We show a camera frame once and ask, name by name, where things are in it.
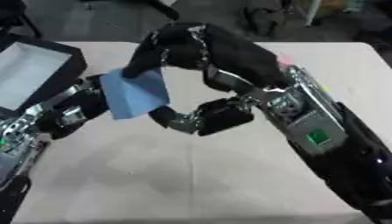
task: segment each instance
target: mechanical hand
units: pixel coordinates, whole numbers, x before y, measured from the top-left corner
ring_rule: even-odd
[[[236,97],[210,101],[189,115],[162,107],[150,113],[164,127],[210,135],[253,120],[260,109],[290,146],[351,207],[374,223],[392,220],[392,155],[343,103],[302,68],[210,24],[169,24],[153,32],[124,70],[127,77],[162,66],[197,69],[204,82]]]

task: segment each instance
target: black chair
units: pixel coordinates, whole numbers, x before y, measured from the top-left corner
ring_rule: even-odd
[[[80,0],[80,1],[83,3],[88,3],[88,2],[108,1],[108,0]],[[160,11],[161,13],[166,15],[171,20],[178,20],[179,19],[179,13],[176,10],[174,10],[170,6],[167,6],[166,4],[162,3],[159,0],[138,0],[138,2],[148,4],[152,8],[154,8],[157,11]]]
[[[42,38],[41,31],[26,16],[26,8],[22,0],[0,0],[0,37],[6,35],[14,26],[26,25],[37,39]]]
[[[278,10],[271,10],[267,8],[243,8],[242,17],[245,19],[246,30],[253,32],[256,35],[272,37],[279,24],[285,23],[285,15],[289,12],[292,2],[293,0],[280,0],[280,9]],[[256,22],[256,16],[259,15],[263,15],[264,19],[268,22],[268,27],[266,27],[267,29],[265,33],[261,33],[261,29]]]

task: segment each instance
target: chair leg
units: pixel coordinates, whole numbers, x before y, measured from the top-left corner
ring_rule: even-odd
[[[160,11],[165,16],[167,16],[171,20],[179,20],[179,13],[174,10],[172,7],[160,2],[160,0],[149,0],[146,1],[152,8]]]
[[[34,36],[37,39],[41,39],[42,38],[42,32],[39,30],[39,28],[25,15],[23,14],[22,16],[20,16],[20,19],[26,24],[28,25],[31,30],[34,32]]]

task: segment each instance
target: black robotic finger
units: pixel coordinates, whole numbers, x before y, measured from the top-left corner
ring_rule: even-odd
[[[191,30],[200,36],[195,38]],[[169,24],[150,35],[136,50],[124,76],[135,77],[143,70],[160,67],[165,56],[170,66],[203,70],[200,62],[205,50],[209,63],[258,87],[284,84],[274,53],[218,26],[202,23]]]
[[[274,53],[213,24],[206,29],[206,41],[211,62],[219,69],[237,74],[260,88],[284,83]]]

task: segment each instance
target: gray floor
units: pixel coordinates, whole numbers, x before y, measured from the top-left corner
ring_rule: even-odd
[[[129,41],[140,42],[150,31],[167,23],[168,19],[154,9],[135,0],[94,2],[92,10],[78,0],[25,0],[28,14],[45,35],[55,41]],[[253,41],[289,42],[347,42],[360,28],[380,30],[392,25],[377,10],[367,7],[365,12],[340,14],[324,20],[321,26],[304,27],[305,20],[295,11],[280,26],[274,38],[265,38],[245,31],[241,17],[244,6],[275,9],[276,1],[244,0],[178,0],[173,8],[182,21],[202,21],[217,24]],[[263,28],[265,17],[257,19]],[[27,33],[26,29],[17,32]],[[386,61],[392,63],[392,53]]]

